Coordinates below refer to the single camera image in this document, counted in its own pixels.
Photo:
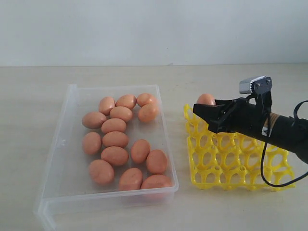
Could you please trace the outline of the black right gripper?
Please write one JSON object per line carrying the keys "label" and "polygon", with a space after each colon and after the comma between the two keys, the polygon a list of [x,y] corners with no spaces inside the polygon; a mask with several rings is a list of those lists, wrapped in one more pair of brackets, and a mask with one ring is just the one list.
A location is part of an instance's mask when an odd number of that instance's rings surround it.
{"label": "black right gripper", "polygon": [[238,132],[257,140],[264,141],[262,129],[271,112],[272,96],[270,92],[256,97],[256,104],[247,98],[233,100],[215,99],[216,105],[195,103],[193,113],[203,119],[212,132]]}

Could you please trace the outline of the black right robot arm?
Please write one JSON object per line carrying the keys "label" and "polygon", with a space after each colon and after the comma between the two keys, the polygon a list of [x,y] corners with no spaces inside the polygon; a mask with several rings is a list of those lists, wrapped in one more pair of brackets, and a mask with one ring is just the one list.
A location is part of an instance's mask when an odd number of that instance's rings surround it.
{"label": "black right robot arm", "polygon": [[241,133],[260,141],[293,152],[308,161],[308,121],[286,117],[271,112],[271,95],[257,97],[251,104],[250,97],[233,100],[216,100],[215,105],[196,103],[193,113],[208,124],[214,133]]}

